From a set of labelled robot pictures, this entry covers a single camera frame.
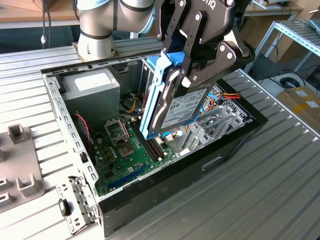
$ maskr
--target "motherboard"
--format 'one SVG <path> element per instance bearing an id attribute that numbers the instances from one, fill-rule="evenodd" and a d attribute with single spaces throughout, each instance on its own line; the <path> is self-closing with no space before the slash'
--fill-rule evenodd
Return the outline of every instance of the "motherboard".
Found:
<path id="1" fill-rule="evenodd" d="M 92 134 L 91 156 L 95 158 L 95 169 L 99 175 L 95 184 L 99 196 L 177 157 L 165 142 L 145 140 L 139 126 L 139 122 L 111 119 Z"/>

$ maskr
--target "metal case frame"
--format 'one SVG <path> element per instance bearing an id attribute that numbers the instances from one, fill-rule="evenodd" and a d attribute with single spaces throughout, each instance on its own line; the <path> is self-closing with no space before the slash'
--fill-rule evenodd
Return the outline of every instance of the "metal case frame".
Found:
<path id="1" fill-rule="evenodd" d="M 59 93 L 61 87 L 58 78 L 82 71 L 105 68 L 117 63 L 141 60 L 149 56 L 138 55 L 131 58 L 83 62 L 41 71 L 59 128 L 63 136 L 68 136 L 67 141 L 70 150 L 75 153 L 73 164 L 78 168 L 79 173 L 84 174 L 90 186 L 95 185 L 98 174 L 92 162 L 84 157 L 84 153 L 87 153 L 87 151 Z M 236 92 L 222 79 L 218 80 L 217 83 L 220 88 L 228 93 Z M 217 139 L 214 143 L 205 144 L 196 151 L 196 157 L 195 152 L 187 153 L 181 157 L 183 160 L 167 165 L 157 172 L 149 174 L 144 179 L 121 188 L 119 191 L 115 190 L 113 195 L 96 197 L 95 200 L 102 214 L 104 236 L 109 237 L 116 230 L 198 181 L 219 164 L 230 159 L 250 136 L 258 132 L 268 121 L 243 97 L 237 100 L 237 104 L 250 115 L 251 122 Z"/>

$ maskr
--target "metal shelf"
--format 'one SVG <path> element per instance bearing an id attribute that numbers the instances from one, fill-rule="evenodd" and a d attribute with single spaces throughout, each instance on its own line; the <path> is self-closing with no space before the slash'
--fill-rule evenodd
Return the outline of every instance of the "metal shelf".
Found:
<path id="1" fill-rule="evenodd" d="M 320 57 L 320 35 L 316 32 L 314 28 L 312 28 L 309 24 L 308 20 L 292 20 L 292 21 L 274 21 L 266 34 L 264 35 L 262 41 L 255 51 L 255 60 L 246 65 L 244 68 L 244 72 L 248 73 L 250 69 L 254 66 L 255 61 L 259 57 L 260 53 L 264 49 L 265 45 L 270 40 L 272 34 L 275 30 L 278 30 L 281 34 L 279 37 L 276 37 L 273 45 L 277 45 L 278 40 L 282 37 L 282 35 L 286 35 L 292 40 L 296 41 L 298 44 L 302 45 L 306 49 L 308 49 L 311 53 L 314 53 Z M 273 46 L 270 47 L 268 52 L 266 53 L 266 57 L 273 50 Z M 302 64 L 310 57 L 311 53 L 307 55 L 297 66 L 295 71 L 297 71 Z"/>

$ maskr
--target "yellow wire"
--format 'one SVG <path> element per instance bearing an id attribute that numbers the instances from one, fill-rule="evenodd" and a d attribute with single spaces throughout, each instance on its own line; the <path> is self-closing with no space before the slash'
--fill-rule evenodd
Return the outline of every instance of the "yellow wire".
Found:
<path id="1" fill-rule="evenodd" d="M 136 108 L 136 101 L 137 101 L 137 98 L 135 97 L 135 98 L 134 98 L 134 101 L 133 101 L 132 108 L 131 108 L 129 111 L 127 111 L 128 114 L 132 113 L 132 112 L 135 110 L 135 108 Z"/>
<path id="2" fill-rule="evenodd" d="M 231 95 L 231 96 L 233 96 L 233 95 L 238 95 L 238 93 L 224 93 L 223 95 Z"/>

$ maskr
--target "green motherboard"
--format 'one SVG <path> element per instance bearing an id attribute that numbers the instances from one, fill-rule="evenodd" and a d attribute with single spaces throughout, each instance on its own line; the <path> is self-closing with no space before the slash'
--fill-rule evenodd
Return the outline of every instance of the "green motherboard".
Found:
<path id="1" fill-rule="evenodd" d="M 99 179 L 95 184 L 99 196 L 103 196 L 132 180 L 163 166 L 176 158 L 174 151 L 165 143 L 154 139 L 145 141 L 139 132 L 139 123 L 123 124 L 129 135 L 126 141 L 112 145 L 104 127 L 93 133 L 92 155 Z M 110 131 L 119 134 L 116 126 Z M 155 158 L 155 149 L 161 150 L 162 157 Z"/>

